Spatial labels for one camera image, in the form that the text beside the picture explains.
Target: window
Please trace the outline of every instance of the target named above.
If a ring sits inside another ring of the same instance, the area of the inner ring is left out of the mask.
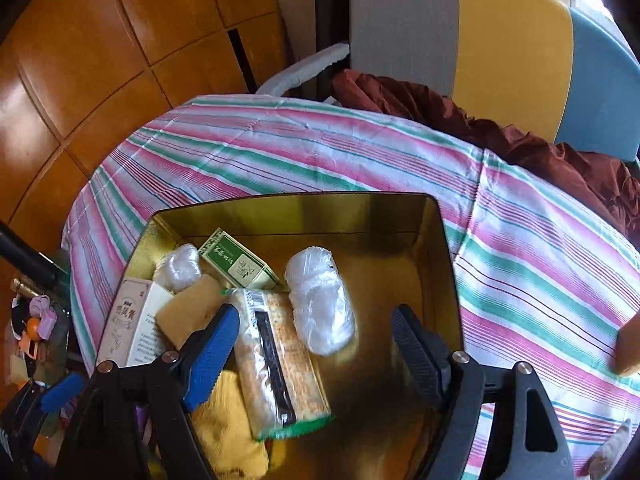
[[[609,9],[604,6],[602,0],[571,0],[571,6],[574,9],[580,10],[583,14],[589,16],[594,22],[604,28],[610,35],[612,35],[620,44],[634,57],[634,53],[631,51],[631,47],[626,42],[626,39],[613,16],[609,12]]]

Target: plastic bag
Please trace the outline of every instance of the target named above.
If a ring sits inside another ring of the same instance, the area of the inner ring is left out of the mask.
[[[234,353],[254,438],[290,438],[327,425],[331,411],[286,293],[238,288],[229,303],[240,315]]]
[[[197,282],[201,275],[198,250],[193,244],[185,244],[162,257],[156,265],[154,281],[177,293]]]
[[[353,309],[331,252],[309,247],[287,262],[285,278],[291,292],[293,319],[310,352],[331,355],[355,333]]]
[[[611,473],[611,470],[625,452],[630,440],[631,419],[628,418],[591,457],[589,462],[590,479],[604,480],[609,476],[609,473]]]

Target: gray chair panel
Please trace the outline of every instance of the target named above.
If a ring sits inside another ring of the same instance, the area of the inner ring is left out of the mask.
[[[458,0],[351,0],[351,67],[450,96]]]

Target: packaged snack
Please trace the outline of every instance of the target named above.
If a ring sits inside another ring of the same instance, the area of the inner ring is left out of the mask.
[[[309,247],[291,257],[284,273],[293,319],[313,354],[331,355],[355,334],[353,308],[331,252]]]
[[[280,281],[271,267],[220,228],[199,252],[232,286],[271,290]]]
[[[254,437],[289,438],[327,425],[331,411],[286,293],[237,289],[229,303],[240,314],[234,348]]]

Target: chair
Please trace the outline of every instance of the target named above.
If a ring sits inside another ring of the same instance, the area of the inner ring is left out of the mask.
[[[350,66],[422,83],[470,115],[549,142],[636,160],[640,66],[608,32],[556,0],[350,0],[350,42],[275,75],[281,96]]]

